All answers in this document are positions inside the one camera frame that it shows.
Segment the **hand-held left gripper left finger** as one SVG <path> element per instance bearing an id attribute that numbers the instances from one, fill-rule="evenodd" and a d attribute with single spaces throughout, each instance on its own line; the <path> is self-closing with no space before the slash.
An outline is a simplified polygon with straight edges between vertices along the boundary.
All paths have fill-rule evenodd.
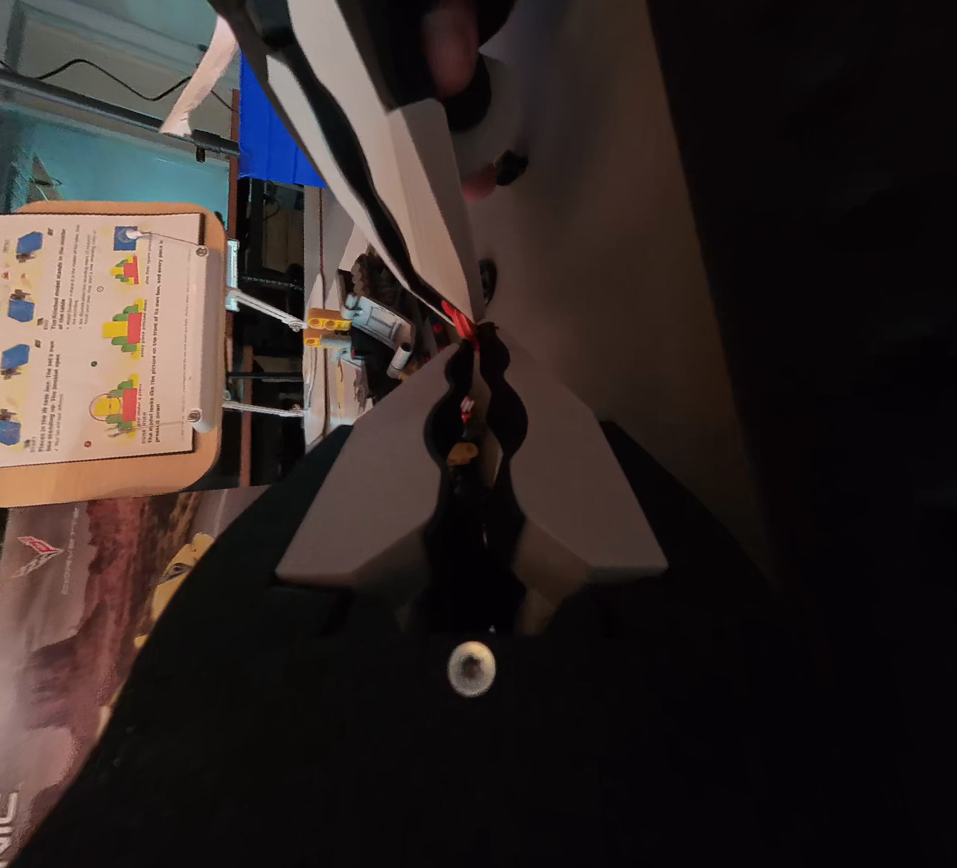
<path id="1" fill-rule="evenodd" d="M 277 566 L 281 581 L 428 581 L 423 535 L 441 470 L 426 427 L 450 391 L 452 362 L 466 362 L 471 374 L 471 346 L 443 350 L 349 428 Z"/>

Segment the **white paper parts bag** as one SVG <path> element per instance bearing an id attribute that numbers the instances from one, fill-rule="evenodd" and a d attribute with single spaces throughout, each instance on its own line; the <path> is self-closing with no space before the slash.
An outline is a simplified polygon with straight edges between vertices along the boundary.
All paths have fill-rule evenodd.
<path id="1" fill-rule="evenodd" d="M 238 42 L 228 22 L 218 15 L 205 55 L 188 79 L 171 111 L 161 122 L 159 133 L 185 138 L 191 135 L 190 117 L 210 96 L 239 53 Z"/>

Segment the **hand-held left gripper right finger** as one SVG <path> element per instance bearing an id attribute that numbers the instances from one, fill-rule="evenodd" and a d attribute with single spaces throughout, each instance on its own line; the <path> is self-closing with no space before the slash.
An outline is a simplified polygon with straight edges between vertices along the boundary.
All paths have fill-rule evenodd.
<path id="1" fill-rule="evenodd" d="M 508 336 L 482 333 L 500 449 L 487 544 L 520 582 L 627 582 L 667 560 L 592 410 Z"/>

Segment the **illustrated instruction sheet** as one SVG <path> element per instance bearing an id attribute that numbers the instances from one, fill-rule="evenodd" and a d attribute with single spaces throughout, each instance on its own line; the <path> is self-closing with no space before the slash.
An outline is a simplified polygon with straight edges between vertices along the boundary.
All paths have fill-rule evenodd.
<path id="1" fill-rule="evenodd" d="M 203 219 L 2 216 L 2 468 L 193 450 L 216 267 Z"/>

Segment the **red lego axle pin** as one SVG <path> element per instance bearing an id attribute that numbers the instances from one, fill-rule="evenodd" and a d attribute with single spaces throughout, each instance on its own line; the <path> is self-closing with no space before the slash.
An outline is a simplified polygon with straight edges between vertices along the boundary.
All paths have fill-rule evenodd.
<path id="1" fill-rule="evenodd" d="M 462 343 L 469 344 L 474 351 L 479 351 L 479 337 L 477 325 L 463 312 L 458 310 L 448 300 L 441 301 L 441 308 L 445 316 L 454 326 Z"/>

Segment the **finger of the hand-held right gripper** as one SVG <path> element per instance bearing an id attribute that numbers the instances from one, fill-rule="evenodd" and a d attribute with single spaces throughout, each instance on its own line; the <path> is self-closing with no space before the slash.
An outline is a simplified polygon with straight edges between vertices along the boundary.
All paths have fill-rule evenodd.
<path id="1" fill-rule="evenodd" d="M 445 110 L 432 97 L 402 105 L 385 75 L 365 69 L 334 0 L 284 0 L 292 41 L 357 134 L 375 186 L 397 219 L 413 268 L 473 322 L 485 315 L 479 260 Z"/>
<path id="2" fill-rule="evenodd" d="M 400 283 L 451 320 L 437 289 L 413 262 L 400 225 L 378 192 L 357 134 L 339 103 L 319 82 L 302 52 L 266 58 L 268 90 L 317 171 Z"/>

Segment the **blue plastic bin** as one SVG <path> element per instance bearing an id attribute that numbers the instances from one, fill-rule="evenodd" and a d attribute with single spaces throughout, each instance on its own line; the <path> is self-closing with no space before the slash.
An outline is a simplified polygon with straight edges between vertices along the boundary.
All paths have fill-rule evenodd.
<path id="1" fill-rule="evenodd" d="M 327 184 L 281 121 L 250 63 L 239 55 L 238 175 L 324 189 Z"/>

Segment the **lego set box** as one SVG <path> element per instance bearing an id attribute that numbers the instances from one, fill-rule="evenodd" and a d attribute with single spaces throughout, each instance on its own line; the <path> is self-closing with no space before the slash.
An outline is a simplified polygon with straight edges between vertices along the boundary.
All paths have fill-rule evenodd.
<path id="1" fill-rule="evenodd" d="M 133 661 L 266 486 L 15 508 L 1 574 L 1 834 L 9 866 L 77 776 Z"/>

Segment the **black metal pole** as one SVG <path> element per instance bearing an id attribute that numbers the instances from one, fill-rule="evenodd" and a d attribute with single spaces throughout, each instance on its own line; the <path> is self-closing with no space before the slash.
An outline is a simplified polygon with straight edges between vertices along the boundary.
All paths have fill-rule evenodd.
<path id="1" fill-rule="evenodd" d="M 239 145 L 218 134 L 202 130 L 190 131 L 185 134 L 162 132 L 162 121 L 160 119 L 137 110 L 122 108 L 96 98 L 81 95 L 60 86 L 49 85 L 16 72 L 2 69 L 1 86 L 2 89 L 38 98 L 60 107 L 94 114 L 115 123 L 150 133 L 158 133 L 162 137 L 172 137 L 192 144 L 205 152 L 233 158 L 240 156 Z"/>

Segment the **lego car chassis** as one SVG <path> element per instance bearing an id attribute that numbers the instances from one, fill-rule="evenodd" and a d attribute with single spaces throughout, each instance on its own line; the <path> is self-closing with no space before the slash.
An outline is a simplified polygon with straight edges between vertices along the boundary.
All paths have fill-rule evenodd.
<path id="1" fill-rule="evenodd" d="M 365 362 L 371 409 L 460 340 L 454 326 L 404 288 L 371 248 L 337 270 L 324 302 L 307 309 L 305 328 L 352 332 L 353 356 Z"/>

